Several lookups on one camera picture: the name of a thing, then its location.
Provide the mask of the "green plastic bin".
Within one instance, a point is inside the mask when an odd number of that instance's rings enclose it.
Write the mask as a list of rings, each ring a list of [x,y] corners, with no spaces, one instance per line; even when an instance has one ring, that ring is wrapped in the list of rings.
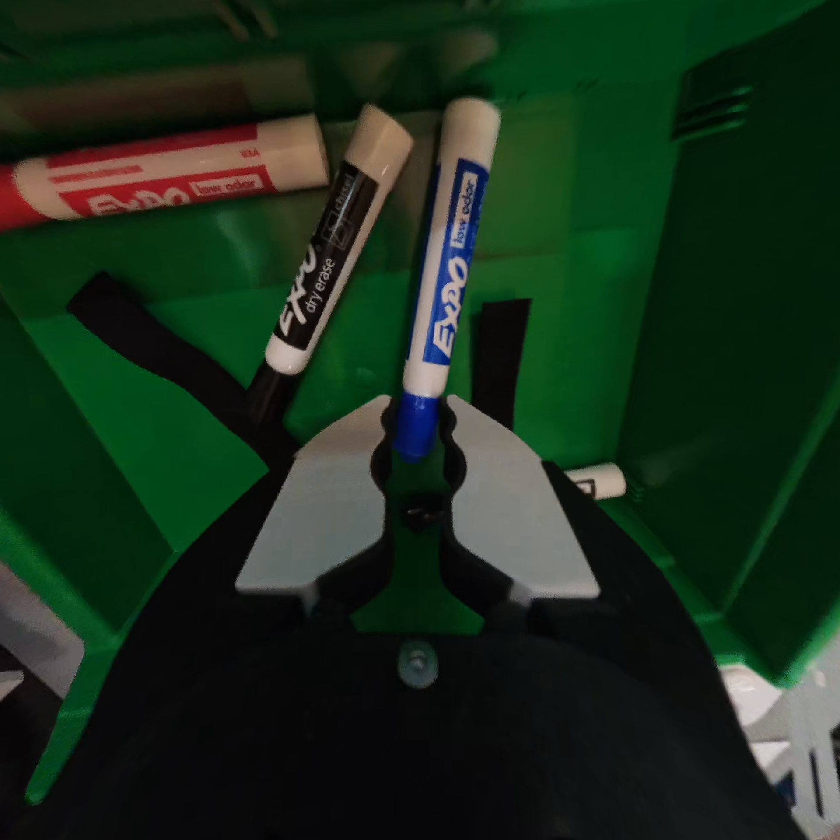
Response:
[[[838,2],[2,2],[2,163],[313,112],[331,167],[365,102],[413,154],[288,409],[303,444],[402,373],[439,117],[501,110],[449,389],[530,300],[515,432],[616,456],[642,540],[721,660],[798,676],[838,615]],[[89,653],[27,689],[33,810],[146,603],[221,592],[198,537],[264,461],[66,309],[106,272],[243,392],[326,189],[2,233],[2,561]],[[45,746],[35,759],[32,751]]]

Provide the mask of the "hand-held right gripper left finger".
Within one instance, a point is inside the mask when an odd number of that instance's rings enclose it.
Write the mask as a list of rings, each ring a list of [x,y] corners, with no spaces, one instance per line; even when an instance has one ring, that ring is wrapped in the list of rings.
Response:
[[[243,595],[323,597],[359,606],[387,582],[384,478],[375,455],[387,451],[378,395],[323,429],[295,455],[235,581]]]

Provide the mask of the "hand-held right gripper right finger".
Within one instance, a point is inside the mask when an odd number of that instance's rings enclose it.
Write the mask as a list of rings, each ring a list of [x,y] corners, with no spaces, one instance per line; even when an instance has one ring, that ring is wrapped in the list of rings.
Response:
[[[592,601],[601,593],[541,458],[511,430],[456,395],[455,452],[465,477],[452,496],[459,547],[502,573],[513,601]]]

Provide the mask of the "red dry-erase marker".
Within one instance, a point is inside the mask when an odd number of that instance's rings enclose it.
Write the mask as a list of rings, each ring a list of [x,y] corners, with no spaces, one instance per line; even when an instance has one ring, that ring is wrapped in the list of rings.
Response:
[[[1,231],[329,184],[312,114],[29,157],[1,167]]]

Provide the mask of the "blue dry-erase marker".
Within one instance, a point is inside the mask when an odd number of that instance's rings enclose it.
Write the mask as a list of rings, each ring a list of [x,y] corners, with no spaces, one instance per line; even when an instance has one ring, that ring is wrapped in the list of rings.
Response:
[[[393,447],[407,464],[434,447],[500,126],[484,99],[456,99],[443,113],[395,418]]]

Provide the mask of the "black dry-erase marker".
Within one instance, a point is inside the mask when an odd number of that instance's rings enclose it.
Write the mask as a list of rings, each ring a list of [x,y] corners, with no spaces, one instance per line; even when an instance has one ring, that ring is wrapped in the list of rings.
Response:
[[[391,115],[367,103],[248,388],[256,424],[281,420],[414,145]]]
[[[582,493],[596,501],[620,498],[627,493],[627,479],[613,462],[567,469],[564,474]]]

